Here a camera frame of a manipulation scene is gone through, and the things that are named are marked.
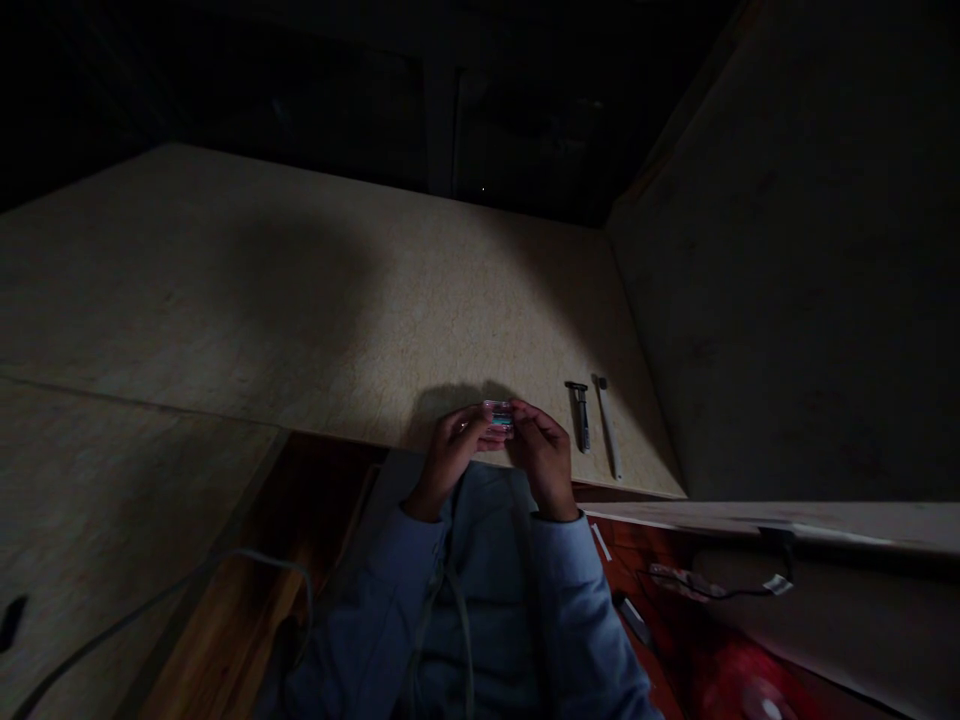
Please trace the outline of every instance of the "person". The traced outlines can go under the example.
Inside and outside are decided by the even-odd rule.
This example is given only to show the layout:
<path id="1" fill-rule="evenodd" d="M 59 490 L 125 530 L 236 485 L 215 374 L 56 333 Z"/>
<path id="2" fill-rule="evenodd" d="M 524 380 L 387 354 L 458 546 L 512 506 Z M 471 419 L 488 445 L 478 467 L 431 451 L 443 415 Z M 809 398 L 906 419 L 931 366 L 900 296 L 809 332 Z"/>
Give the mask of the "person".
<path id="1" fill-rule="evenodd" d="M 419 481 L 286 677 L 283 717 L 662 718 L 574 501 L 570 438 L 511 404 L 507 443 L 484 437 L 482 406 L 437 423 Z M 471 462 L 505 447 L 518 469 Z"/>

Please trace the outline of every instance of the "gray cable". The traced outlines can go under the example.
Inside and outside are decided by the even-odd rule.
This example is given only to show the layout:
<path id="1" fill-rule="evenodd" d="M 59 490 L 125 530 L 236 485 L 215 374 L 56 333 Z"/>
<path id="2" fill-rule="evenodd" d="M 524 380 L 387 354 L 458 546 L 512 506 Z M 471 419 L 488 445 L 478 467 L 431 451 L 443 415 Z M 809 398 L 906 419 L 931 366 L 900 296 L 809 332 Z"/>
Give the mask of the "gray cable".
<path id="1" fill-rule="evenodd" d="M 55 667 L 43 680 L 40 681 L 30 695 L 27 696 L 27 699 L 21 703 L 19 708 L 17 708 L 17 711 L 13 714 L 11 720 L 26 720 L 26 718 L 30 717 L 30 713 L 32 713 L 36 708 L 37 703 L 39 703 L 43 696 L 46 695 L 47 690 L 49 690 L 57 680 L 65 675 L 70 668 L 80 662 L 91 652 L 96 650 L 97 647 L 99 647 L 104 641 L 109 640 L 111 637 L 130 625 L 134 620 L 139 618 L 154 605 L 162 600 L 165 600 L 177 590 L 184 587 L 197 575 L 209 570 L 212 567 L 216 567 L 232 555 L 244 555 L 252 560 L 257 560 L 258 562 L 266 563 L 267 565 L 273 565 L 274 567 L 278 568 L 284 568 L 286 570 L 293 570 L 303 575 L 304 580 L 306 580 L 307 583 L 307 632 L 304 634 L 303 644 L 300 646 L 300 652 L 297 653 L 297 659 L 294 661 L 294 667 L 299 665 L 300 661 L 303 659 L 304 653 L 307 650 L 307 644 L 310 641 L 310 630 L 313 629 L 313 580 L 310 577 L 310 571 L 298 563 L 288 562 L 287 560 L 277 560 L 276 558 L 272 558 L 269 555 L 264 555 L 256 550 L 251 550 L 249 548 L 233 548 L 232 550 L 225 550 L 224 552 L 207 559 L 198 567 L 191 570 L 185 577 L 177 580 L 177 582 L 170 587 L 161 590 L 129 615 L 121 618 L 102 633 L 88 640 L 79 650 L 57 665 L 57 667 Z"/>

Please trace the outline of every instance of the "hand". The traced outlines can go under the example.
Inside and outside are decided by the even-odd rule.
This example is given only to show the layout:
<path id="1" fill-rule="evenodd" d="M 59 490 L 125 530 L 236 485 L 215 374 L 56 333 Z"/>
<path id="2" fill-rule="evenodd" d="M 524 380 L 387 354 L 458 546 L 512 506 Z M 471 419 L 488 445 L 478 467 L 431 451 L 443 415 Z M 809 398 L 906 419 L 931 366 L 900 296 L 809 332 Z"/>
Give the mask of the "hand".
<path id="1" fill-rule="evenodd" d="M 514 399 L 510 404 L 517 431 L 514 448 L 540 515 L 556 522 L 576 520 L 580 509 L 573 499 L 570 436 L 543 410 L 523 400 Z"/>
<path id="2" fill-rule="evenodd" d="M 414 520 L 436 522 L 457 481 L 476 452 L 503 450 L 503 440 L 487 440 L 483 434 L 493 422 L 493 413 L 482 405 L 470 405 L 437 421 L 427 451 L 420 482 L 404 500 L 403 511 Z"/>

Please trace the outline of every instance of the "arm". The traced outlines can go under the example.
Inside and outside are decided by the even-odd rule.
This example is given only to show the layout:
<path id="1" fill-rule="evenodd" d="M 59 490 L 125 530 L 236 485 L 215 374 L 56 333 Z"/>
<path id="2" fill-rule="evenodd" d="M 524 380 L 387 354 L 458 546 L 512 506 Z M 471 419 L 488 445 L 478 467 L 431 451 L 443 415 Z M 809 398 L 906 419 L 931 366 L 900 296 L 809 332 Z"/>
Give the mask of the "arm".
<path id="1" fill-rule="evenodd" d="M 314 628 L 303 662 L 288 676 L 288 717 L 390 717 L 443 547 L 440 510 L 476 451 L 503 448 L 481 437 L 491 419 L 470 407 L 437 423 L 417 486 L 389 516 L 355 584 Z"/>
<path id="2" fill-rule="evenodd" d="M 563 718 L 660 718 L 610 600 L 587 518 L 533 518 L 534 558 L 551 684 Z"/>
<path id="3" fill-rule="evenodd" d="M 390 514 L 356 582 L 314 628 L 286 681 L 289 717 L 390 716 L 443 534 L 442 523 L 399 508 Z"/>
<path id="4" fill-rule="evenodd" d="M 539 511 L 531 520 L 548 671 L 560 717 L 662 718 L 620 624 L 587 519 L 573 498 L 570 437 L 514 400 L 516 450 Z"/>

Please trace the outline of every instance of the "electrical cord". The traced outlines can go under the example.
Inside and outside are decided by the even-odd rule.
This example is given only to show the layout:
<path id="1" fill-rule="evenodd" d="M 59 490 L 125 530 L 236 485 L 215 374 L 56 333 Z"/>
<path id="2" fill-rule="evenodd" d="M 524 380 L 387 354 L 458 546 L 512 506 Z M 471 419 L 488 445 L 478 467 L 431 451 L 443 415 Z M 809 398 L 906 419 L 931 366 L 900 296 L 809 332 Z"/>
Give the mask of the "electrical cord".
<path id="1" fill-rule="evenodd" d="M 131 625 L 141 615 L 147 612 L 147 610 L 162 602 L 170 595 L 177 592 L 177 590 L 180 590 L 186 586 L 187 583 L 193 580 L 197 575 L 216 567 L 228 557 L 232 557 L 234 555 L 242 555 L 250 558 L 251 560 L 256 560 L 257 562 L 262 562 L 267 565 L 272 565 L 285 570 L 293 570 L 303 575 L 304 580 L 306 580 L 307 632 L 304 634 L 303 643 L 300 646 L 300 651 L 297 653 L 297 658 L 293 664 L 294 667 L 298 666 L 300 661 L 303 660 L 304 653 L 307 650 L 307 644 L 310 641 L 310 630 L 313 628 L 313 579 L 310 577 L 310 571 L 298 563 L 289 562 L 287 560 L 278 560 L 270 557 L 269 555 L 264 555 L 257 550 L 251 550 L 250 548 L 233 548 L 232 550 L 225 550 L 222 553 L 214 555 L 212 558 L 208 558 L 198 567 L 187 573 L 187 575 L 182 577 L 180 580 L 177 580 L 177 582 L 175 582 L 173 585 L 161 590 L 136 610 L 122 617 L 99 635 L 96 635 L 88 640 L 83 646 L 81 646 L 72 655 L 70 655 L 70 657 L 55 667 L 50 673 L 47 674 L 46 677 L 43 678 L 43 680 L 40 681 L 40 683 L 27 696 L 27 699 L 24 700 L 20 704 L 20 707 L 17 708 L 17 711 L 13 714 L 11 720 L 26 720 L 26 718 L 30 717 L 30 713 L 32 713 L 36 708 L 37 703 L 39 703 L 40 700 L 43 699 L 43 696 L 46 695 L 47 691 L 53 687 L 53 684 L 63 677 L 67 671 L 70 670 L 70 668 L 72 668 L 118 632 Z"/>
<path id="2" fill-rule="evenodd" d="M 796 536 L 792 532 L 786 530 L 776 530 L 771 528 L 761 528 L 761 534 L 771 541 L 780 540 L 780 551 L 783 555 L 783 566 L 785 568 L 784 579 L 790 583 L 790 585 L 793 585 L 793 545 L 796 542 Z M 770 595 L 778 594 L 773 588 L 763 588 L 761 590 L 731 590 L 730 592 L 715 595 L 713 593 L 705 592 L 686 580 L 678 578 L 674 575 L 650 572 L 649 570 L 640 569 L 637 569 L 636 572 L 639 574 L 648 575 L 649 577 L 661 578 L 662 580 L 667 580 L 671 583 L 676 583 L 677 585 L 682 585 L 690 592 L 700 595 L 701 597 L 705 597 L 709 600 L 730 600 L 731 598 L 744 596 L 768 597 Z"/>

